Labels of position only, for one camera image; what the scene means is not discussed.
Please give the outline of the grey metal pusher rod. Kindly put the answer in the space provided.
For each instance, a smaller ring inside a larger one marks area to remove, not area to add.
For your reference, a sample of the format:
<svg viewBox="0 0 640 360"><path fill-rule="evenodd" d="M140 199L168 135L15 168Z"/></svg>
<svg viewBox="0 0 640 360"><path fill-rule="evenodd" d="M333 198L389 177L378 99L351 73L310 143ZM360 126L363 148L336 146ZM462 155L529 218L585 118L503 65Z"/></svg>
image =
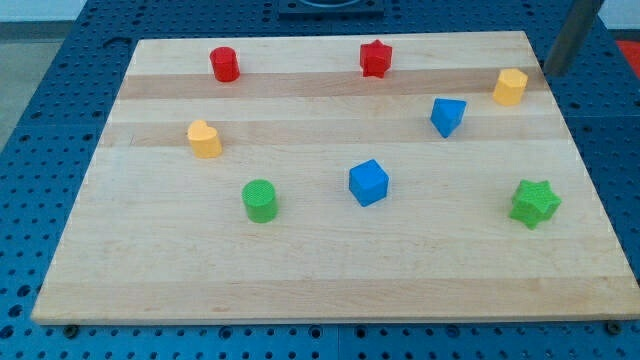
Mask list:
<svg viewBox="0 0 640 360"><path fill-rule="evenodd" d="M550 51L544 60L543 73L564 76L568 73L591 27L596 21L604 0L573 0Z"/></svg>

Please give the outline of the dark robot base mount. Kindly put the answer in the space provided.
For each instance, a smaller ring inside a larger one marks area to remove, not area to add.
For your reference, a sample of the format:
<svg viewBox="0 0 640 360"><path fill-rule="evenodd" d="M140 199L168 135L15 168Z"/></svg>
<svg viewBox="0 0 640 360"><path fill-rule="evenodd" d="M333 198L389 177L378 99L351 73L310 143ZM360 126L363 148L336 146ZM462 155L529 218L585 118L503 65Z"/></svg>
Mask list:
<svg viewBox="0 0 640 360"><path fill-rule="evenodd" d="M277 0L281 19L384 14L385 0Z"/></svg>

